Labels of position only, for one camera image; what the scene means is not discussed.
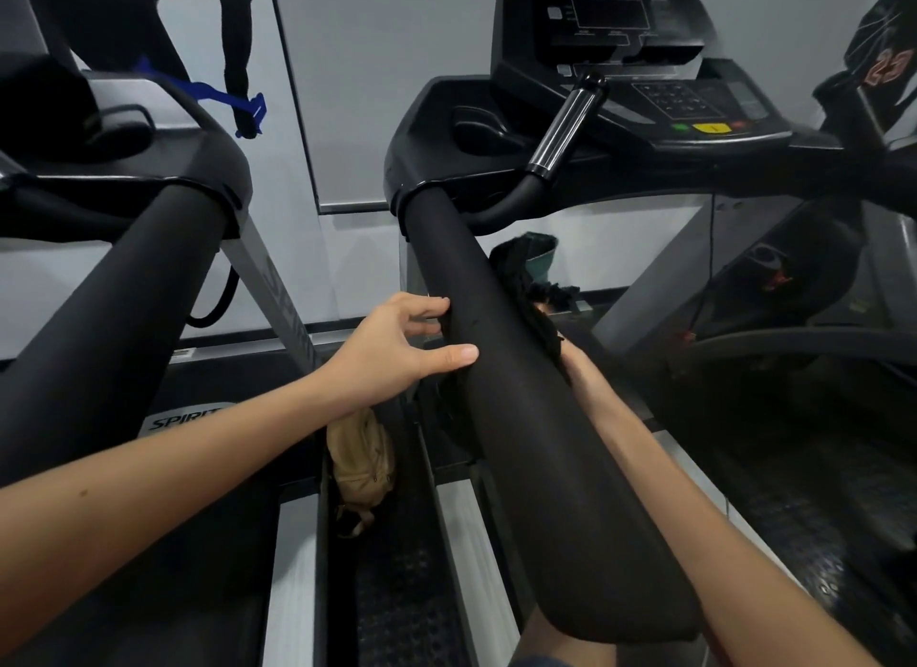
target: forearm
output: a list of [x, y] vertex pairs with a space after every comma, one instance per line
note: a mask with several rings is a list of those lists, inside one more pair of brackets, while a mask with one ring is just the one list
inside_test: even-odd
[[727, 521], [619, 400], [593, 422], [692, 581], [736, 667], [877, 664]]
[[343, 415], [321, 371], [0, 490], [0, 655], [296, 441]]

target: black cable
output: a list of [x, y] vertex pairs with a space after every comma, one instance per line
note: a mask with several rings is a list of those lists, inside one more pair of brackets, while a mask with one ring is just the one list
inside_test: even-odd
[[701, 291], [701, 298], [697, 302], [697, 306], [694, 307], [694, 316], [691, 319], [691, 324], [688, 325], [688, 333], [694, 334], [694, 327], [697, 325], [697, 320], [701, 317], [701, 311], [704, 309], [704, 305], [707, 304], [707, 294], [710, 292], [710, 287], [714, 284], [714, 217], [716, 215], [716, 192], [713, 192], [710, 196], [710, 230], [707, 233], [708, 236], [708, 253], [707, 253], [707, 283], [704, 284], [704, 290]]
[[226, 285], [223, 288], [223, 295], [220, 296], [220, 300], [216, 302], [216, 306], [210, 310], [210, 313], [206, 317], [191, 317], [188, 316], [188, 319], [185, 321], [189, 327], [194, 328], [204, 328], [212, 327], [226, 313], [229, 309], [229, 304], [232, 302], [233, 297], [235, 296], [235, 289], [238, 288], [238, 272], [230, 268], [229, 269], [229, 278], [226, 279]]

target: treadmill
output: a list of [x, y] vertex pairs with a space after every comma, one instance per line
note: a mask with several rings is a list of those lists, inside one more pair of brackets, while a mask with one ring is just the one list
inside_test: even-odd
[[[910, 664], [917, 151], [886, 147], [852, 73], [815, 96], [825, 128], [788, 122], [699, 0], [498, 0], [490, 77], [424, 88], [386, 194], [408, 288], [462, 297], [487, 291], [474, 235], [709, 193], [595, 327], [610, 377], [868, 650]], [[483, 346], [476, 318], [444, 334]]]
[[[112, 247], [0, 375], [0, 486], [207, 418], [314, 371], [328, 350], [248, 215], [251, 179], [232, 137], [156, 76], [79, 71], [46, 10], [0, 0], [0, 97], [18, 106], [0, 133], [0, 235]], [[700, 605], [671, 550], [458, 232], [473, 249], [459, 251], [467, 286], [445, 322], [480, 333], [480, 367], [461, 381], [533, 600], [581, 638], [694, 639]], [[220, 250], [233, 267], [226, 291], [207, 318], [190, 318]], [[435, 274], [425, 268], [431, 285]], [[218, 318], [239, 280], [283, 350], [182, 360], [185, 324]], [[422, 408], [411, 395], [377, 407], [398, 484], [358, 540], [335, 533], [338, 494], [316, 433], [0, 663], [488, 664], [461, 602]]]

